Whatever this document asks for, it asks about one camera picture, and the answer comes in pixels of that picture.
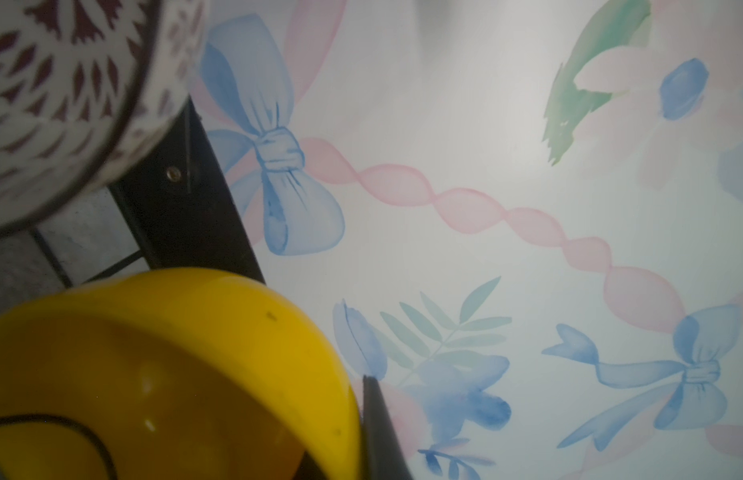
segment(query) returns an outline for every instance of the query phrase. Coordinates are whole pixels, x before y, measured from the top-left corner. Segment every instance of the blue bow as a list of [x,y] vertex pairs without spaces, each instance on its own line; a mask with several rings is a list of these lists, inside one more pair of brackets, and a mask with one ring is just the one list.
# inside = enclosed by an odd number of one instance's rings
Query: blue bow
[[582,332],[559,324],[563,343],[542,351],[596,367],[598,381],[614,389],[647,386],[673,374],[683,372],[679,383],[651,389],[606,412],[591,418],[566,437],[558,448],[568,447],[593,436],[593,444],[602,452],[617,432],[636,415],[667,396],[670,400],[654,419],[660,430],[700,428],[716,423],[726,412],[726,397],[714,386],[721,375],[718,360],[737,341],[741,309],[723,305],[700,310],[684,318],[673,333],[673,347],[681,360],[614,365],[598,359],[595,343]]
[[337,245],[345,219],[337,200],[309,177],[305,154],[286,127],[294,91],[286,64],[258,15],[235,18],[212,29],[201,60],[201,78],[214,101],[234,120],[231,130],[208,132],[226,172],[254,148],[260,169],[231,185],[243,214],[262,186],[264,233],[278,255],[313,254]]

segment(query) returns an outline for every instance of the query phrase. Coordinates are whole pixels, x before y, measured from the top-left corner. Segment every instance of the ceramic pot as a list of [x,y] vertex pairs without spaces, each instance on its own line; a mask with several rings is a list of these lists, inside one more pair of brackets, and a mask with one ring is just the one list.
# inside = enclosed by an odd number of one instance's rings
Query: ceramic pot
[[0,236],[116,180],[164,136],[209,0],[0,0]]

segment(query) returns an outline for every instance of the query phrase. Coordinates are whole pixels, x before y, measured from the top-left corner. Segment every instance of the yellow bowl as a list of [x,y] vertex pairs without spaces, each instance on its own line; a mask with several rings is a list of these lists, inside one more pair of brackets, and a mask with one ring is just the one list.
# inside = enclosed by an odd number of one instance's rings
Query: yellow bowl
[[[361,477],[350,381],[288,300],[241,276],[157,270],[72,289],[0,317],[0,417],[70,418],[123,480]],[[106,478],[79,433],[0,427],[10,480]]]

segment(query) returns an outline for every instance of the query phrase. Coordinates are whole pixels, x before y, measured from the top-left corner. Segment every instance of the black cord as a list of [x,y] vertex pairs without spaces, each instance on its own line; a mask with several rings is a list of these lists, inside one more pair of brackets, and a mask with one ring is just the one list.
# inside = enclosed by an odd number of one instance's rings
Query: black cord
[[113,464],[113,457],[110,456],[108,448],[104,443],[102,443],[100,437],[95,435],[90,428],[67,417],[46,415],[43,413],[29,413],[25,415],[0,417],[0,427],[17,425],[19,423],[51,423],[78,432],[82,436],[86,437],[94,449],[97,450],[100,458],[102,458],[102,463],[105,464],[105,472],[108,474],[108,480],[118,480],[118,475],[116,475],[116,466]]
[[84,283],[94,282],[95,280],[102,280],[111,277],[142,258],[142,256],[142,252],[140,250],[137,250],[133,254],[122,258],[121,260],[118,260],[115,264],[108,266],[108,268],[102,270],[97,275],[92,276]]
[[38,228],[31,228],[30,232],[31,237],[33,237],[33,241],[36,243],[36,245],[38,245],[40,252],[44,255],[46,261],[49,262],[49,265],[51,265],[51,268],[54,270],[54,274],[57,275],[57,278],[59,278],[60,282],[65,286],[65,288],[71,288],[73,286],[73,282],[70,280],[68,272],[65,271],[65,267],[62,266],[62,264],[60,263],[60,259],[57,258],[57,256],[51,250],[51,247],[49,246],[49,243],[46,241],[44,236],[41,235],[41,233],[38,231]]

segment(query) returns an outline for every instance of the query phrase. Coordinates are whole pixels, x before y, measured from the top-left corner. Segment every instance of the green leaf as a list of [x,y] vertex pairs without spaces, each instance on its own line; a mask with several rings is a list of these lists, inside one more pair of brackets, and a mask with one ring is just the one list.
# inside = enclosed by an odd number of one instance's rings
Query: green leaf
[[380,332],[372,325],[370,325],[370,327],[372,330],[374,330],[374,334],[377,337],[377,340],[379,340],[380,344],[382,345],[382,349],[385,351],[387,358],[396,362],[398,365],[404,367],[405,369],[411,369],[412,367],[414,367],[415,363],[409,357],[407,357],[406,354],[401,351],[401,349],[398,348],[398,345],[387,338],[387,335],[385,333]]
[[549,159],[553,165],[571,147],[572,133],[585,115],[612,98],[607,93],[579,90],[574,78],[598,54],[630,43],[650,14],[649,0],[609,0],[579,35],[569,59],[556,74],[545,108],[547,126],[543,140],[550,147]]
[[457,324],[449,318],[449,315],[447,315],[446,312],[443,312],[443,310],[441,310],[440,306],[436,305],[433,300],[427,298],[427,295],[425,295],[424,293],[420,292],[420,296],[422,297],[422,302],[424,303],[424,307],[427,309],[427,312],[431,314],[431,316],[435,319],[436,322],[438,322],[439,325],[441,325],[444,329],[457,329]]
[[461,339],[446,342],[446,346],[454,349],[463,349],[472,346],[497,345],[505,340],[507,339],[503,335],[497,335],[496,333],[483,333],[481,335],[466,336]]
[[393,331],[395,336],[398,337],[400,341],[404,342],[407,347],[414,350],[414,352],[419,356],[430,355],[430,349],[427,348],[427,345],[425,345],[413,331],[406,328],[400,320],[390,313],[379,312],[379,314],[382,316],[385,323],[387,323],[387,326],[390,327],[390,330]]
[[406,316],[409,317],[409,320],[411,320],[411,322],[415,324],[417,330],[422,332],[425,336],[432,338],[436,342],[440,342],[441,340],[443,340],[441,332],[439,332],[438,329],[435,328],[435,325],[433,325],[433,323],[428,320],[425,315],[422,315],[419,310],[415,309],[415,307],[401,302],[401,309],[404,310],[404,313],[406,313]]
[[455,350],[453,352],[438,353],[433,360],[450,363],[454,366],[464,366],[468,369],[474,368],[481,363],[483,355],[471,350]]
[[478,307],[483,305],[483,302],[489,297],[494,291],[494,287],[500,283],[500,276],[494,280],[489,280],[487,283],[479,286],[473,290],[470,295],[467,296],[464,302],[462,302],[462,308],[460,309],[460,323],[465,323],[470,320]]
[[502,325],[507,325],[513,320],[509,316],[490,316],[485,319],[473,320],[460,327],[460,330],[491,330]]

